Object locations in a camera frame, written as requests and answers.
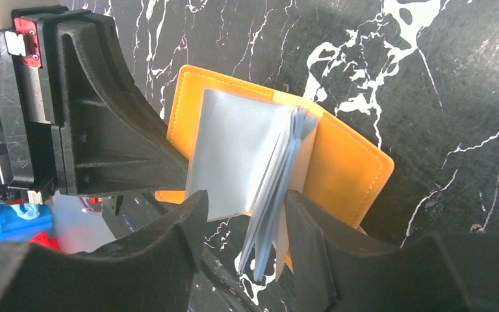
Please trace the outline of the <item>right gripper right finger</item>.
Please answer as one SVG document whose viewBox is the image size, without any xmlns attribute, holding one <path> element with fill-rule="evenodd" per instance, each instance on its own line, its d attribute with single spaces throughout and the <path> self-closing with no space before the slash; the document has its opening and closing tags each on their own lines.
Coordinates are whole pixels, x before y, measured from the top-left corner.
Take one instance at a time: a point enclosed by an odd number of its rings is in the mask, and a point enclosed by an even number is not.
<svg viewBox="0 0 499 312">
<path fill-rule="evenodd" d="M 299 192 L 285 203 L 298 311 L 499 311 L 499 233 L 430 233 L 400 248 Z"/>
</svg>

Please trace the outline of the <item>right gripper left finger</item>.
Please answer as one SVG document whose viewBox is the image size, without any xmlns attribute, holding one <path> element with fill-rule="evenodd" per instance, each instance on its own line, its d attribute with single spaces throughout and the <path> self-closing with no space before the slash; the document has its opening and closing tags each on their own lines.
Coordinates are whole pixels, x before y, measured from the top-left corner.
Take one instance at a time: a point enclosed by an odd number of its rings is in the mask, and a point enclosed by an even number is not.
<svg viewBox="0 0 499 312">
<path fill-rule="evenodd" d="M 91 253 L 0 242 L 0 311 L 186 311 L 208 194 Z"/>
</svg>

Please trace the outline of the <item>orange card holder wallet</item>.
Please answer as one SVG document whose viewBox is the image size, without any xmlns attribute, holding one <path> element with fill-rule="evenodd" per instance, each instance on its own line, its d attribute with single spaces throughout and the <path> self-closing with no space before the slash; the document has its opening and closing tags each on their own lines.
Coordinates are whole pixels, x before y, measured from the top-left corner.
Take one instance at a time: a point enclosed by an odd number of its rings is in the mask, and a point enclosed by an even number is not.
<svg viewBox="0 0 499 312">
<path fill-rule="evenodd" d="M 264 278 L 276 253 L 290 264 L 285 195 L 301 192 L 357 228 L 389 180 L 394 161 L 313 101 L 192 65 L 179 71 L 166 135 L 188 161 L 184 188 L 160 190 L 180 203 L 209 197 L 208 221 L 250 217 L 236 268 Z"/>
</svg>

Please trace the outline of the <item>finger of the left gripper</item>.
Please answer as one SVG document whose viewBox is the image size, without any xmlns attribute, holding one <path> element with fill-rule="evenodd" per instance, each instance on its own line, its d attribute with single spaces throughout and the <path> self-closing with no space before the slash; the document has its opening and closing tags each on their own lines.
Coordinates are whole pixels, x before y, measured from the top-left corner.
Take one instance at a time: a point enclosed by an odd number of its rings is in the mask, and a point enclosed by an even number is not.
<svg viewBox="0 0 499 312">
<path fill-rule="evenodd" d="M 57 25 L 63 124 L 53 131 L 60 193 L 107 197 L 180 190 L 187 159 L 133 81 L 113 18 L 76 12 Z"/>
</svg>

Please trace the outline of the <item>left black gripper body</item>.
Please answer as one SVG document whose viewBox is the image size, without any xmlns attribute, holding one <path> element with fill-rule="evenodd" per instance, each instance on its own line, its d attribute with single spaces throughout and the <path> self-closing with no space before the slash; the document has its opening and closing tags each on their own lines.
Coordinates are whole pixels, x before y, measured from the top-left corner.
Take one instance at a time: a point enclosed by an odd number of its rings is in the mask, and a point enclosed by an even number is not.
<svg viewBox="0 0 499 312">
<path fill-rule="evenodd" d="M 62 5 L 0 5 L 0 203 L 66 189 L 66 19 Z"/>
</svg>

